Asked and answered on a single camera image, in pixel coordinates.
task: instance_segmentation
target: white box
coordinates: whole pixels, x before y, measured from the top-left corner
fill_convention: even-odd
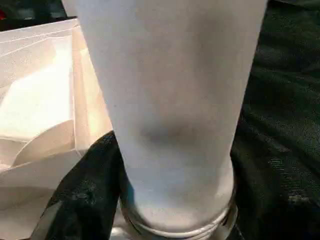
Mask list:
[[[28,238],[61,179],[111,129],[76,19],[0,32],[0,239]]]

